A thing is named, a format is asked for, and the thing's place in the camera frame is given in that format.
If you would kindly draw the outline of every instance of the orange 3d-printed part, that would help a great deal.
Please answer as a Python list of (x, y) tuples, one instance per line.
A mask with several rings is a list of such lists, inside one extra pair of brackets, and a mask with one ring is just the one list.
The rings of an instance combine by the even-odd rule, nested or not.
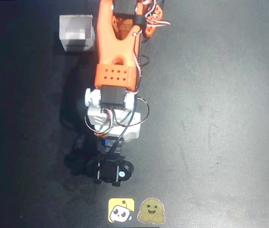
[[(137, 86), (137, 56), (140, 46), (140, 27), (131, 19), (115, 18), (113, 1), (101, 0), (97, 23), (97, 47), (99, 64), (94, 85), (122, 86), (135, 91)], [(143, 5), (137, 4), (137, 15), (143, 14)]]

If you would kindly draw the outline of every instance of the hole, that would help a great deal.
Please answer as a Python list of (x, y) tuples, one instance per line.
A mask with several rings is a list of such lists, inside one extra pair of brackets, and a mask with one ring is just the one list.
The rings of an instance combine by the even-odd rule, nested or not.
[(118, 57), (118, 58), (115, 58), (112, 61), (112, 64), (115, 64), (115, 65), (124, 65), (124, 60), (122, 58)]

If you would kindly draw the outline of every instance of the sticker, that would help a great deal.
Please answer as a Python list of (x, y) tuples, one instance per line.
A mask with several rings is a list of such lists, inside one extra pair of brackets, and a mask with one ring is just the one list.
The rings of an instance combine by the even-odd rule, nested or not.
[(112, 198), (109, 200), (109, 222), (126, 222), (132, 219), (134, 212), (133, 199)]
[(142, 223), (162, 224), (165, 222), (164, 205), (156, 198), (148, 198), (142, 202), (138, 221)]

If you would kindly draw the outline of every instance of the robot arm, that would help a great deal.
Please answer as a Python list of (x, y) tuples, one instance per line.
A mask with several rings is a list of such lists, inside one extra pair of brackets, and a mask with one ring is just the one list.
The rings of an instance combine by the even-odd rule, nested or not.
[(97, 22), (95, 89), (85, 92), (87, 127), (102, 141), (105, 151), (87, 164), (87, 175), (95, 183), (120, 186), (130, 178), (133, 165), (124, 161), (121, 146), (137, 139), (146, 120), (136, 112), (142, 79), (140, 66), (143, 34), (150, 38), (162, 21), (163, 11), (156, 0), (101, 0)]

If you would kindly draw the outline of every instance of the black table surface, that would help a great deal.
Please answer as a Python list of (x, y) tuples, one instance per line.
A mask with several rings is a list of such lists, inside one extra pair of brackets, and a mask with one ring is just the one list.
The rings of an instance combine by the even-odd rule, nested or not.
[(76, 134), (59, 121), (67, 76), (87, 59), (56, 52), (59, 15), (98, 1), (0, 1), (0, 227), (156, 227), (108, 221), (111, 198), (165, 206), (163, 228), (269, 228), (269, 1), (166, 0), (143, 45), (150, 104), (120, 188), (64, 166)]

